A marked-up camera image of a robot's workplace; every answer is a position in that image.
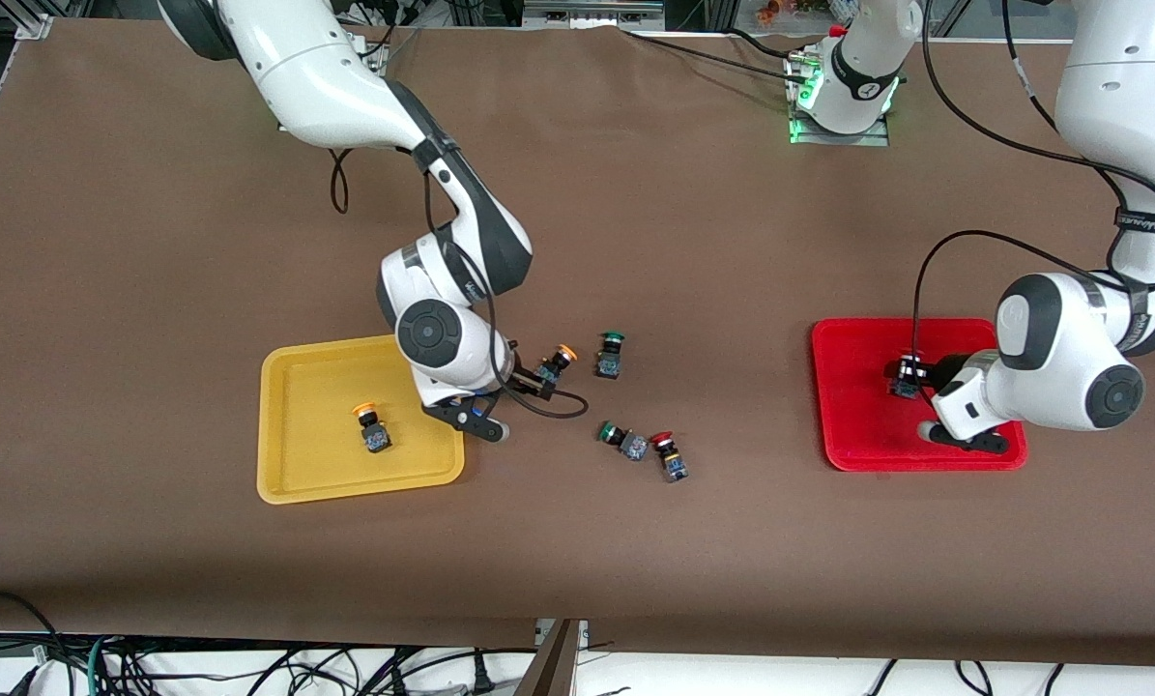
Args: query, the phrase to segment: black velcro strap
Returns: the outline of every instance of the black velcro strap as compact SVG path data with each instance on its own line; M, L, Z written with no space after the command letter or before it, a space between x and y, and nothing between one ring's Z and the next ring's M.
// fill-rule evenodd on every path
M457 150L461 150L461 147L457 147L456 140L448 137L444 132L435 132L427 135L423 142L418 142L418 147L415 147L410 156L418 171L425 173L437 159Z
M1123 232L1152 232L1155 234L1155 212L1115 210L1115 224Z
M834 45L834 50L830 51L830 67L834 67L834 74L839 77L839 82L848 85L848 91L851 92L851 97L856 102L870 102L891 88L891 84L895 82L895 75L899 75L899 70L903 66L895 68L892 74L882 76L860 74L843 60L843 40L840 39Z
M1126 299L1131 304L1131 321L1126 324L1126 334L1117 344L1119 352L1124 352L1143 338L1143 331L1148 329L1148 322L1152 322L1152 314L1148 313L1148 286L1120 272L1112 275L1126 287Z

